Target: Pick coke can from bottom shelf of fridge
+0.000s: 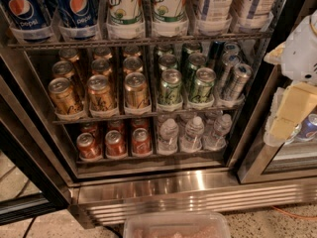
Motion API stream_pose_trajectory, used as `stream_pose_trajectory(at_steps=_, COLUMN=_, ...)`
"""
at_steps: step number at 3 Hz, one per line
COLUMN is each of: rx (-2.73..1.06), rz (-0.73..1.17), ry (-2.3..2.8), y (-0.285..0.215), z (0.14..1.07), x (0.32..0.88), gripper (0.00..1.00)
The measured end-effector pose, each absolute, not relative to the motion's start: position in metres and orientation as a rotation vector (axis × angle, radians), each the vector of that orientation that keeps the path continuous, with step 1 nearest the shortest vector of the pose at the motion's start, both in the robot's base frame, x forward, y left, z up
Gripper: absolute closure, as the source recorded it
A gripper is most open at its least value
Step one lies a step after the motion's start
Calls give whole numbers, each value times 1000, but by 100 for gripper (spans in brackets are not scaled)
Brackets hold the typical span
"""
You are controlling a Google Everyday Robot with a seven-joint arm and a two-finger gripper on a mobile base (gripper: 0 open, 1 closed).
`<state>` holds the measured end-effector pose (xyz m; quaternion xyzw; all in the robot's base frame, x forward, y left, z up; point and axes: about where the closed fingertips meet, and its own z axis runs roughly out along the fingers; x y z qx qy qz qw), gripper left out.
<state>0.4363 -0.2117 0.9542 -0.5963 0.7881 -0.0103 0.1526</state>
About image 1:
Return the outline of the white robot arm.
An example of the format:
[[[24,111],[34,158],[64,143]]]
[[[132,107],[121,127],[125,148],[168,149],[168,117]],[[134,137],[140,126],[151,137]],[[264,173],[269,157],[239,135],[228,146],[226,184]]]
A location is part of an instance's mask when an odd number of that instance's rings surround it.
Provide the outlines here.
[[[285,141],[317,105],[317,10],[306,16],[264,60],[279,64],[281,73],[292,80],[273,109],[273,119],[266,129],[276,140]]]

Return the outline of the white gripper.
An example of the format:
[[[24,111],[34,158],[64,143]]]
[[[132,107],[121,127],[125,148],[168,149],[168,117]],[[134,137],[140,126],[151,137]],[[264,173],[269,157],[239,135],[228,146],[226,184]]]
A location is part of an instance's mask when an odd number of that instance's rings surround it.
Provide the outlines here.
[[[268,133],[276,140],[286,140],[295,127],[302,122],[317,106],[317,86],[299,82],[287,86]]]

